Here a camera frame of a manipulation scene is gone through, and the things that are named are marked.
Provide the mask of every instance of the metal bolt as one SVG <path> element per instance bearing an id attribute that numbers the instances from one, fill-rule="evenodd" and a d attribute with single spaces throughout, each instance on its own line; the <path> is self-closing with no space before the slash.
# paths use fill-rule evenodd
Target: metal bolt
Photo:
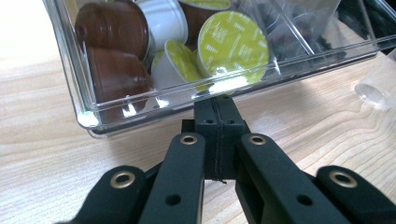
<path id="1" fill-rule="evenodd" d="M 125 189 L 134 183 L 135 176 L 129 171 L 120 171 L 111 177 L 110 185 L 114 189 Z"/>
<path id="2" fill-rule="evenodd" d="M 334 183 L 344 188 L 354 189 L 358 186 L 358 182 L 352 176 L 341 171 L 331 171 L 329 177 Z"/>

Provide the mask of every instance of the wooden table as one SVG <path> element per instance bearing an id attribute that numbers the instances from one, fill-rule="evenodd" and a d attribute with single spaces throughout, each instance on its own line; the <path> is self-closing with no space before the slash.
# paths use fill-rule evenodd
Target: wooden table
<path id="1" fill-rule="evenodd" d="M 77 124 L 47 13 L 26 2 L 0 7 L 0 223 L 53 223 L 73 218 L 106 171 L 160 162 L 192 112 L 91 138 Z M 304 171 L 342 165 L 396 202 L 396 108 L 373 109 L 354 92 L 382 57 L 235 101 L 251 131 Z M 204 223 L 246 222 L 233 187 L 205 182 Z"/>

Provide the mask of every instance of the light wood surface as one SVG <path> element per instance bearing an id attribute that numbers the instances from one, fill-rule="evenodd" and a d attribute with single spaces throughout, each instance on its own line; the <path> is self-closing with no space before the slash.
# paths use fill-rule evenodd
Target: light wood surface
<path id="1" fill-rule="evenodd" d="M 54 223 L 73 218 L 106 171 L 160 162 L 192 112 L 92 139 L 77 124 L 47 13 L 24 2 L 0 7 L 0 223 Z M 396 109 L 373 109 L 353 91 L 383 57 L 235 101 L 251 131 L 304 171 L 342 165 L 396 202 Z M 204 223 L 246 222 L 233 188 L 205 182 Z"/>

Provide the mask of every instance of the brown coffee capsule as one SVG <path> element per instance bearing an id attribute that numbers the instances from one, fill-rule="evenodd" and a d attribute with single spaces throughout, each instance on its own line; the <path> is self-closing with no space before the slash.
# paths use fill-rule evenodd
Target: brown coffee capsule
<path id="1" fill-rule="evenodd" d="M 149 27 L 135 3 L 88 3 L 78 12 L 76 36 L 86 48 L 117 49 L 143 60 L 149 49 Z"/>
<path id="2" fill-rule="evenodd" d="M 129 53 L 114 49 L 89 48 L 93 91 L 96 103 L 105 103 L 126 96 L 144 93 L 151 88 L 151 79 L 145 66 L 139 59 Z M 146 101 L 132 103 L 135 112 L 139 112 Z M 100 111 L 103 124 L 125 119 L 123 110 L 129 111 L 128 105 L 120 105 Z"/>
<path id="3" fill-rule="evenodd" d="M 221 10 L 195 7 L 181 1 L 179 1 L 179 3 L 183 9 L 187 24 L 189 26 L 189 38 L 187 39 L 186 45 L 191 50 L 195 50 L 197 48 L 198 36 L 202 26 L 206 20 L 209 19 L 209 17 L 217 12 L 220 12 Z"/>

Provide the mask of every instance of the clear plastic container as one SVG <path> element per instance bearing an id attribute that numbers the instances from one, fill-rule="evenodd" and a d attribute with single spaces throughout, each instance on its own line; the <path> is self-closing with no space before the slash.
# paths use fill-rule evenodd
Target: clear plastic container
<path id="1" fill-rule="evenodd" d="M 85 42 L 81 45 L 78 41 L 75 24 L 79 11 L 88 3 L 113 3 L 104 3 L 105 1 L 99 0 L 43 1 L 58 41 L 64 63 L 64 73 L 78 123 L 95 137 L 107 136 L 123 132 L 128 128 L 139 127 L 147 122 L 188 109 L 195 101 L 223 93 L 237 95 L 247 91 L 263 91 L 271 86 L 311 77 L 331 69 L 372 58 L 379 50 L 396 46 L 396 34 L 375 38 L 365 8 L 366 5 L 362 0 L 233 0 L 229 2 L 227 7 L 212 8 L 212 6 L 209 6 L 201 7 L 201 9 L 213 10 L 211 16 L 217 16 L 216 19 L 209 17 L 208 20 L 221 21 L 219 13 L 233 11 L 235 14 L 232 15 L 239 18 L 233 19 L 233 22 L 237 22 L 236 20 L 240 20 L 239 22 L 246 21 L 247 24 L 246 26 L 243 25 L 243 28 L 254 32 L 256 32 L 254 25 L 259 27 L 261 31 L 256 33 L 259 36 L 262 35 L 266 40 L 265 48 L 261 49 L 261 51 L 265 51 L 266 55 L 258 51 L 260 48 L 250 48 L 249 45 L 238 47 L 235 49 L 236 51 L 243 52 L 243 55 L 249 55 L 249 59 L 247 59 L 247 61 L 250 60 L 249 63 L 241 65 L 241 62 L 236 60 L 242 56 L 237 52 L 228 50 L 221 53 L 221 56 L 215 56 L 218 57 L 217 60 L 220 60 L 220 63 L 216 63 L 214 65 L 216 67 L 213 67 L 209 65 L 211 61 L 208 59 L 213 55 L 205 56 L 205 49 L 202 45 L 203 43 L 215 43 L 214 40 L 206 40 L 205 35 L 202 34 L 203 30 L 201 30 L 197 46 L 189 46 L 193 49 L 200 49 L 201 46 L 201 50 L 198 50 L 198 52 L 188 52 L 183 46 L 175 47 L 172 45 L 173 47 L 171 47 L 171 44 L 168 44 L 169 46 L 165 44 L 163 47 L 165 53 L 162 53 L 162 56 L 169 57 L 172 65 L 166 71 L 157 68 L 155 76 L 162 76 L 163 74 L 159 73 L 163 72 L 164 76 L 172 76 L 177 81 L 167 85 L 156 84 L 153 86 L 150 79 L 154 79 L 154 75 L 145 73 L 145 75 L 138 76 L 140 81 L 144 80 L 144 84 L 133 83 L 128 85 L 127 82 L 131 79 L 129 77 L 120 78 L 120 74 L 123 73 L 123 65 L 120 65 L 116 66 L 117 74 L 114 74 L 114 78 L 118 78 L 117 81 L 110 87 L 106 87 L 107 81 L 113 78 L 109 77 L 112 70 L 106 71 L 107 77 L 101 75 L 105 72 L 97 72 L 97 69 L 100 68 L 100 66 L 96 66 L 97 64 L 101 65 L 109 63 L 109 61 L 96 55 L 113 55 L 114 49 L 107 49 L 107 51 L 110 50 L 110 53 L 107 51 L 102 53 L 101 49 L 92 51 L 92 49 L 87 48 Z M 187 2 L 188 5 L 188 1 L 180 2 L 182 3 L 175 0 L 172 3 L 176 3 L 175 6 L 177 7 L 177 9 L 173 7 L 172 12 L 179 13 L 180 6 L 183 10 L 186 10 L 186 6 L 183 6 L 183 4 L 186 5 Z M 134 3 L 123 1 L 123 4 Z M 182 14 L 176 14 L 176 17 L 181 24 L 180 27 L 184 27 L 186 17 L 183 19 Z M 151 26 L 148 30 L 153 30 L 152 23 L 155 20 L 147 19 L 147 21 L 151 23 L 148 25 Z M 212 29 L 213 27 L 206 28 L 206 32 L 212 32 L 209 35 L 214 35 L 217 32 Z M 238 33 L 238 29 L 229 29 L 224 26 L 223 30 L 220 29 L 223 33 L 225 32 L 223 37 L 221 37 L 221 32 L 216 34 L 219 35 L 218 39 L 222 38 L 221 41 L 224 39 L 227 41 L 232 36 L 236 36 L 234 43 L 239 41 L 238 36 L 242 36 L 241 39 L 246 43 L 250 41 L 249 38 L 256 38 L 256 36 L 252 37 L 252 34 L 247 35 L 247 32 L 239 31 Z M 154 39 L 152 36 L 148 38 L 149 41 L 152 41 L 152 39 Z M 181 35 L 178 41 L 184 44 L 185 39 L 186 36 Z M 158 54 L 158 51 L 155 51 L 158 46 L 156 49 L 150 49 L 150 46 L 153 46 L 152 42 L 148 44 L 147 50 L 144 52 L 144 58 L 128 56 L 128 60 L 141 62 L 136 64 L 142 65 L 148 73 L 153 71 L 152 67 L 162 59 L 160 57 L 154 59 Z M 180 66 L 183 63 L 177 63 L 177 60 L 184 60 L 184 55 L 173 55 L 177 48 L 186 51 L 189 57 L 197 57 L 195 64 L 189 61 L 192 64 L 190 70 L 181 69 Z M 125 53 L 122 52 L 122 49 L 116 49 L 116 51 L 118 54 L 120 52 Z M 257 58 L 256 65 L 251 62 L 252 58 Z M 141 89 L 143 91 L 130 91 L 128 89 L 136 88 L 136 85 L 140 85 L 139 88 L 142 86 L 145 86 L 145 88 Z M 107 93 L 110 91 L 121 91 L 121 93 L 118 92 L 114 97 L 108 97 Z"/>

